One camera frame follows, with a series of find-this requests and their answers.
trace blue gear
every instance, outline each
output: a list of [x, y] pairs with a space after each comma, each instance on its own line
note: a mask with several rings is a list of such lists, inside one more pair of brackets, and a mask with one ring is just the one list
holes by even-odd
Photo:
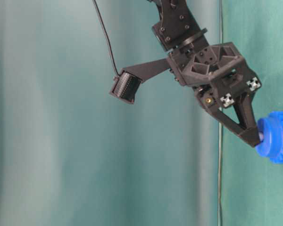
[[258, 121], [264, 139], [256, 149], [260, 156], [269, 157], [273, 163], [283, 163], [283, 112], [271, 112]]

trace green fabric backdrop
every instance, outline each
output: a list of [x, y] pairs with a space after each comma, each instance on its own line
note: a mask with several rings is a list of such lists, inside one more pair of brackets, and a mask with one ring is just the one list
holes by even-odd
[[[224, 42], [236, 44], [263, 82], [256, 118], [283, 110], [283, 0], [223, 0], [223, 14]], [[283, 165], [227, 130], [223, 147], [223, 225], [283, 226]]]
[[[166, 56], [153, 3], [98, 2], [119, 69]], [[218, 43], [219, 1], [188, 2]], [[217, 224], [217, 122], [170, 73], [134, 106], [112, 78], [91, 0], [0, 0], [0, 226]]]

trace screw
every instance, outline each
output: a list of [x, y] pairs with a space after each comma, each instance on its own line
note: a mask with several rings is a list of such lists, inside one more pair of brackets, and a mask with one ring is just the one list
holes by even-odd
[[211, 99], [211, 98], [207, 98], [207, 99], [206, 99], [206, 103], [207, 103], [207, 104], [210, 104], [211, 102], [212, 102], [212, 99]]

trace black cable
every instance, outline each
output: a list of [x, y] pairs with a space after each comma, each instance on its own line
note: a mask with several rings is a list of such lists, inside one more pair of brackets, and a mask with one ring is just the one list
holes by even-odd
[[117, 71], [117, 66], [115, 64], [115, 60], [114, 60], [114, 57], [113, 57], [113, 52], [112, 52], [112, 47], [111, 47], [110, 39], [108, 37], [107, 30], [106, 30], [104, 22], [103, 22], [103, 18], [102, 18], [101, 14], [100, 14], [100, 10], [99, 10], [98, 4], [96, 3], [96, 0], [92, 0], [92, 1], [93, 1], [93, 4], [94, 4], [96, 13], [98, 15], [98, 18], [99, 18], [99, 21], [100, 21], [100, 25], [102, 27], [102, 30], [103, 30], [105, 38], [106, 38], [106, 42], [107, 42], [107, 45], [108, 45], [109, 54], [110, 54], [110, 58], [111, 58], [111, 63], [112, 63], [112, 66], [113, 66], [113, 70], [114, 70], [114, 72], [115, 72], [115, 74], [117, 76], [120, 76], [120, 74]]

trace black plastic part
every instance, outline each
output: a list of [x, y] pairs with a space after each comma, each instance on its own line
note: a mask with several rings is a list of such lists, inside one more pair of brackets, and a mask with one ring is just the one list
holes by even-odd
[[136, 76], [124, 72], [121, 76], [115, 77], [115, 83], [110, 94], [126, 103], [133, 104], [141, 82]]

